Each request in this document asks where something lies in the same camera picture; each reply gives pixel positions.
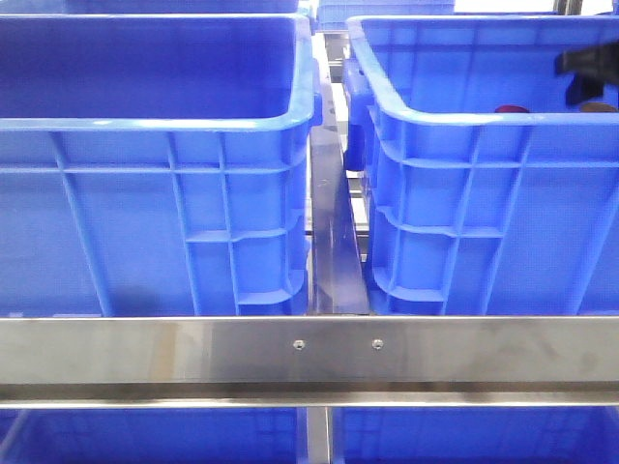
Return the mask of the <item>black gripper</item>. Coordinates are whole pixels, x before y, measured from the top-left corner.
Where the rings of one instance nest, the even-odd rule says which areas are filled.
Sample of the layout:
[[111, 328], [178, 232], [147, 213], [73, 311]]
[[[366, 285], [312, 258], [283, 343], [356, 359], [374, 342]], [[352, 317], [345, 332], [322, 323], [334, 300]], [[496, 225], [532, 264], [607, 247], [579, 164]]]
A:
[[565, 92], [567, 105], [580, 105], [604, 95], [606, 85], [618, 87], [618, 42], [602, 43], [560, 53], [556, 75], [573, 76]]

